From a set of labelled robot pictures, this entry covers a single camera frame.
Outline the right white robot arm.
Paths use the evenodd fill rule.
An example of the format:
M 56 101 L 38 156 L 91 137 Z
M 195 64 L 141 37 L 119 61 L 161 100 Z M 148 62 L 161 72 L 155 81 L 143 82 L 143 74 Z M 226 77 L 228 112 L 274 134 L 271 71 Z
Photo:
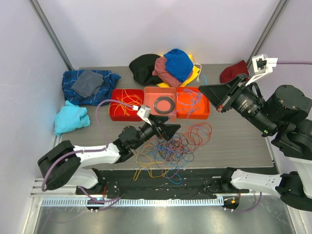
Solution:
M 241 74 L 230 82 L 202 85 L 199 91 L 224 113 L 237 111 L 258 129 L 272 137 L 272 145 L 288 157 L 295 171 L 265 175 L 228 168 L 220 180 L 223 191 L 258 191 L 279 197 L 285 204 L 303 211 L 312 209 L 312 122 L 308 114 L 312 101 L 292 85 L 281 85 L 265 100 L 257 83 Z

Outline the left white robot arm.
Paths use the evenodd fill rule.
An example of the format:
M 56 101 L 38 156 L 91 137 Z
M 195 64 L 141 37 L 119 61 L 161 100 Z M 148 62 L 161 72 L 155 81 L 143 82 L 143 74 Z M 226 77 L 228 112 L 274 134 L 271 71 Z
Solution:
M 105 182 L 94 166 L 126 162 L 134 155 L 134 150 L 154 136 L 170 140 L 181 126 L 166 121 L 165 117 L 155 117 L 139 128 L 126 126 L 115 141 L 105 146 L 80 147 L 69 140 L 61 142 L 38 160 L 43 176 L 42 191 L 71 185 L 100 194 Z

